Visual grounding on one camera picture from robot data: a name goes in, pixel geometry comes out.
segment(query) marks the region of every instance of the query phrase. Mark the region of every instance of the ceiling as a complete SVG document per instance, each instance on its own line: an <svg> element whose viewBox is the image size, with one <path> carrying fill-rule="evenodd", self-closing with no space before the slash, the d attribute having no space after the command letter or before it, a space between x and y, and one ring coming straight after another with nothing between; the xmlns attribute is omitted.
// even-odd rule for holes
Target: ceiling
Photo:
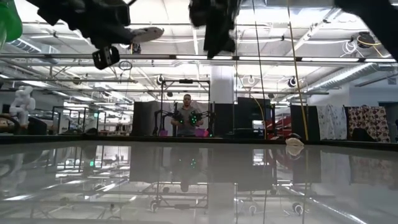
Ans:
<svg viewBox="0 0 398 224"><path fill-rule="evenodd" d="M238 42L237 51L234 55L253 57L258 55L263 57L292 56L291 34L288 29L289 16L287 8L279 3L279 1L271 1L269 5L272 5L272 7L257 7L255 14L250 4L248 7L243 7L237 18L236 30L231 32L231 35ZM161 38L141 44L142 55L206 55L206 52L203 51L205 29L194 29L190 25L188 4L189 0L141 0L132 5L130 28L139 29L155 26L164 30ZM310 2L304 4L301 1L295 1L297 7L290 8L296 56L377 57L374 48L357 48L355 50L348 44L351 36L357 35L360 31L368 30L362 20L338 9L331 11L331 7L327 4L327 1L320 1L317 5L310 4ZM82 82L80 85L72 82L47 83L57 86L57 88L142 90L142 92L121 93L130 100L140 101L153 100L159 96L158 93L149 96L145 92L160 89L160 86L156 84L156 78L160 74L169 80L183 78L209 80L211 77L211 66L214 66L214 63L202 60L137 59L127 60L133 66L131 69L121 70L118 66L115 66L114 68L98 70L92 66L91 60L79 60L79 55L91 54L96 49L90 44L89 40L81 38L78 31L70 31L62 21L55 26L48 25L36 14L37 8L26 1L18 0L16 5L24 25L24 33L21 37L23 41L38 49L50 45L58 53L75 54L75 57L61 58L56 65L38 59L8 59L34 70L34 72L30 72L30 75L41 79L56 78L62 80L80 77L95 80L120 80L130 78L137 81L137 83ZM129 53L120 45L117 45L117 48L121 54ZM380 52L385 52L381 45L376 46L376 48ZM6 44L3 53L26 54L27 52L11 44ZM232 62L230 65L234 67L235 74L238 74L236 81L234 81L235 90L238 91L260 91L261 75L264 80L265 91L284 91L289 89L287 82L295 75L295 67L292 62L269 62L260 67L256 61L238 61ZM297 73L303 85L308 86L347 66L352 65L344 63L299 63ZM182 93L179 94L178 91L185 90L192 93L194 100L206 100L208 98L206 94L194 93L194 91L207 90L207 87L207 85L200 86L197 84L173 84L168 90L173 90L175 93L173 97L168 97L168 99L181 100ZM75 91L63 91L63 93L68 96L77 94ZM85 92L85 95L93 96L89 91ZM240 93L239 95L249 96L247 93ZM262 97L261 94L253 93L252 95Z"/></svg>

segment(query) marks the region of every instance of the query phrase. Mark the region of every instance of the humanoid robot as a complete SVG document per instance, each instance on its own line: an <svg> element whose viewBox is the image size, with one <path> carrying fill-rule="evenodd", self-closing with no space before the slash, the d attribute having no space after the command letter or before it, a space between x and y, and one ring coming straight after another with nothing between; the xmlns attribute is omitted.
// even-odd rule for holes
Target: humanoid robot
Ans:
<svg viewBox="0 0 398 224"><path fill-rule="evenodd" d="M15 100L11 103L9 114L17 118L23 128L27 128L29 112L36 108L35 99L30 97L33 88L31 86L20 86L15 92Z"/></svg>

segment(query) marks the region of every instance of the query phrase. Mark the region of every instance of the green object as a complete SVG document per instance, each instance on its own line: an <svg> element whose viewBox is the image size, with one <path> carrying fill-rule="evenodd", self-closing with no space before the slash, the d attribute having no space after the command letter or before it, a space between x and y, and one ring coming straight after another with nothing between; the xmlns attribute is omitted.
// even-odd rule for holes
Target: green object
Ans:
<svg viewBox="0 0 398 224"><path fill-rule="evenodd" d="M14 1L0 0L0 50L5 42L18 39L22 35L22 21Z"/></svg>

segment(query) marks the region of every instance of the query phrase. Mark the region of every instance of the man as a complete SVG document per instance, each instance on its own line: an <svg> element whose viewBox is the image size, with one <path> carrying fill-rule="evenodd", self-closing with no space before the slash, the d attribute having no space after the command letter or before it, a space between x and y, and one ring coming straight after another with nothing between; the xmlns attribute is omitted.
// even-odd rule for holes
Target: man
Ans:
<svg viewBox="0 0 398 224"><path fill-rule="evenodd" d="M180 137L195 137L195 126L199 127L203 124L203 120L199 120L195 126L190 123L189 116L192 112L197 113L198 110L191 106L191 95L185 94L183 99L183 106L178 109L178 112L183 117L183 123L172 119L171 124L177 126L177 136Z"/></svg>

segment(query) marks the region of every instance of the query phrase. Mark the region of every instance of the curtain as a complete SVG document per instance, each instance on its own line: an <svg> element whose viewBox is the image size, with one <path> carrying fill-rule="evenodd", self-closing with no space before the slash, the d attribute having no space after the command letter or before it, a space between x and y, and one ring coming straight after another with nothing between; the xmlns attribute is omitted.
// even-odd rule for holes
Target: curtain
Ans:
<svg viewBox="0 0 398 224"><path fill-rule="evenodd" d="M317 106L320 139L346 139L347 117L342 106Z"/></svg>
<svg viewBox="0 0 398 224"><path fill-rule="evenodd" d="M362 128L377 142L390 142L386 110L382 106L349 108L349 134Z"/></svg>

